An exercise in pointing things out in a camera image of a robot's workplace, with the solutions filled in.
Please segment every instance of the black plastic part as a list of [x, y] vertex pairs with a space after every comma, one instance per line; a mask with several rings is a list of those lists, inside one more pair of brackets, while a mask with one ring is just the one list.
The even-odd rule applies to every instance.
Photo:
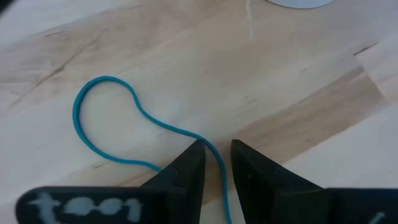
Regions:
[[199, 224], [205, 161], [197, 140], [140, 187], [42, 187], [18, 200], [16, 217], [20, 224]]
[[247, 224], [270, 223], [275, 194], [321, 189], [268, 159], [240, 140], [232, 140], [234, 183]]
[[1, 0], [0, 1], [0, 18], [1, 14], [11, 5], [14, 0]]
[[231, 160], [246, 224], [398, 223], [397, 189], [323, 189], [238, 140]]

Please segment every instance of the white object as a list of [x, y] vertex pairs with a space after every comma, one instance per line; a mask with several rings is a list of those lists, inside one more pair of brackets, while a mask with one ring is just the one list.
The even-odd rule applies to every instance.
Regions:
[[313, 9], [331, 3], [333, 0], [268, 0], [274, 4], [295, 9]]

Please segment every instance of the wooden table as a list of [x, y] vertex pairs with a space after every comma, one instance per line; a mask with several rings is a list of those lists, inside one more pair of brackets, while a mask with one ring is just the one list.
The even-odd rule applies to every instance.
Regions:
[[[130, 83], [156, 118], [208, 137], [228, 168], [238, 138], [324, 187], [398, 186], [396, 0], [313, 10], [250, 0], [251, 21], [243, 0], [41, 1], [0, 23], [2, 223], [16, 222], [14, 203], [33, 187], [154, 175], [98, 157], [76, 135], [73, 100], [100, 75]], [[193, 142], [145, 120], [117, 84], [93, 89], [81, 119], [106, 152], [162, 167]], [[212, 156], [206, 166], [201, 223], [224, 223]], [[232, 178], [229, 187], [244, 223]]]

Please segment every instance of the blue string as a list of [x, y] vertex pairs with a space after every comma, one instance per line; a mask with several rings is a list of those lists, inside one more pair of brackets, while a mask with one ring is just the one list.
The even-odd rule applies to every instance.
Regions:
[[161, 121], [159, 121], [158, 119], [152, 117], [151, 115], [149, 115], [147, 112], [145, 112], [145, 110], [142, 108], [139, 100], [138, 100], [138, 96], [136, 94], [136, 92], [134, 91], [134, 89], [125, 81], [118, 79], [116, 77], [109, 77], [109, 76], [102, 76], [102, 77], [98, 77], [95, 78], [91, 81], [89, 81], [88, 83], [86, 83], [86, 85], [83, 86], [83, 88], [80, 90], [79, 94], [77, 95], [75, 102], [73, 104], [73, 111], [72, 111], [72, 118], [73, 118], [73, 125], [75, 126], [77, 135], [79, 135], [80, 139], [95, 153], [97, 153], [98, 155], [102, 156], [105, 159], [109, 159], [111, 161], [114, 162], [118, 162], [118, 163], [122, 163], [122, 164], [134, 164], [134, 165], [141, 165], [141, 166], [146, 166], [151, 168], [152, 170], [156, 171], [156, 172], [160, 172], [162, 170], [162, 168], [151, 164], [150, 162], [146, 162], [146, 161], [139, 161], [139, 160], [134, 160], [134, 159], [121, 159], [118, 157], [114, 157], [108, 153], [103, 152], [101, 149], [98, 149], [86, 136], [86, 134], [83, 131], [83, 128], [81, 126], [80, 123], [80, 108], [81, 108], [81, 103], [83, 102], [86, 94], [89, 92], [89, 90], [91, 88], [93, 88], [95, 85], [101, 83], [101, 82], [116, 82], [118, 84], [121, 84], [122, 86], [126, 87], [132, 94], [132, 97], [134, 99], [134, 102], [136, 103], [137, 109], [141, 112], [142, 115], [144, 115], [144, 117], [146, 117], [148, 120], [152, 121], [153, 123], [159, 125], [162, 128], [168, 129], [170, 131], [179, 133], [179, 134], [183, 134], [186, 136], [190, 136], [193, 137], [195, 139], [201, 139], [204, 140], [205, 144], [207, 145], [207, 147], [211, 150], [211, 152], [214, 154], [214, 156], [216, 157], [216, 160], [218, 162], [218, 165], [220, 167], [221, 170], [221, 180], [222, 180], [222, 190], [223, 190], [223, 205], [224, 205], [224, 214], [226, 217], [226, 221], [227, 224], [232, 224], [232, 219], [231, 219], [231, 214], [229, 212], [229, 203], [228, 203], [228, 186], [227, 186], [227, 178], [226, 178], [226, 169], [225, 169], [225, 165], [224, 162], [220, 156], [220, 153], [217, 151], [216, 147], [214, 147], [214, 145], [212, 145], [211, 142], [209, 142], [209, 140], [205, 139], [204, 137], [200, 136], [199, 134], [195, 134], [192, 133], [190, 131], [184, 130], [184, 129], [180, 129], [180, 128], [176, 128], [174, 126], [165, 124]]

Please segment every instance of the teal cord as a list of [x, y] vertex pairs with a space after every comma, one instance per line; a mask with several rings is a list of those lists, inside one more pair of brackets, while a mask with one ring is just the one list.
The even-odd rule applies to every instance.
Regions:
[[209, 140], [205, 139], [204, 137], [200, 136], [199, 134], [195, 134], [192, 133], [190, 131], [184, 130], [184, 129], [180, 129], [180, 128], [176, 128], [174, 126], [165, 124], [161, 121], [159, 121], [158, 119], [152, 117], [151, 115], [149, 115], [147, 112], [145, 112], [145, 110], [142, 108], [139, 100], [138, 100], [138, 96], [136, 94], [136, 92], [134, 91], [134, 89], [131, 87], [131, 85], [129, 85], [128, 83], [126, 83], [125, 81], [118, 79], [116, 77], [109, 77], [109, 76], [103, 76], [103, 77], [98, 77], [95, 78], [91, 81], [89, 81], [88, 83], [86, 83], [86, 85], [83, 86], [83, 88], [80, 90], [79, 94], [77, 95], [75, 102], [73, 104], [73, 111], [72, 111], [72, 118], [73, 118], [73, 125], [75, 126], [76, 129], [76, 133], [77, 135], [79, 135], [80, 139], [95, 153], [97, 153], [98, 155], [102, 156], [105, 159], [109, 159], [111, 161], [114, 162], [118, 162], [118, 163], [122, 163], [122, 164], [134, 164], [134, 165], [141, 165], [141, 166], [146, 166], [151, 168], [152, 170], [156, 171], [156, 172], [160, 172], [162, 169], [154, 164], [151, 164], [150, 162], [146, 162], [146, 161], [139, 161], [139, 160], [134, 160], [134, 159], [121, 159], [118, 157], [114, 157], [108, 153], [103, 152], [101, 149], [98, 149], [86, 136], [86, 134], [83, 131], [83, 128], [81, 126], [80, 123], [80, 108], [81, 108], [81, 104], [83, 103], [83, 100], [86, 96], [86, 94], [89, 92], [89, 90], [91, 88], [93, 88], [95, 85], [101, 83], [101, 82], [116, 82], [118, 84], [121, 84], [122, 86], [126, 87], [132, 94], [132, 97], [134, 99], [134, 102], [136, 103], [137, 109], [141, 112], [142, 115], [144, 115], [144, 117], [146, 117], [148, 120], [152, 121], [153, 123], [155, 123], [156, 125], [168, 129], [170, 131], [179, 133], [179, 134], [183, 134], [186, 136], [190, 136], [193, 137], [195, 139], [201, 139], [204, 140], [205, 144], [207, 145], [207, 147], [211, 150], [211, 152], [214, 154], [214, 156], [216, 157], [216, 160], [218, 162], [218, 165], [220, 167], [221, 170], [221, 180], [222, 180], [222, 189], [223, 189], [223, 204], [224, 204], [224, 214], [226, 217], [226, 221], [227, 224], [232, 224], [232, 219], [231, 219], [231, 214], [229, 212], [229, 203], [228, 203], [228, 186], [227, 186], [227, 178], [226, 178], [226, 169], [225, 169], [225, 165], [223, 162], [223, 159], [220, 156], [220, 153], [217, 151], [216, 147], [214, 145], [212, 145], [211, 142], [209, 142]]

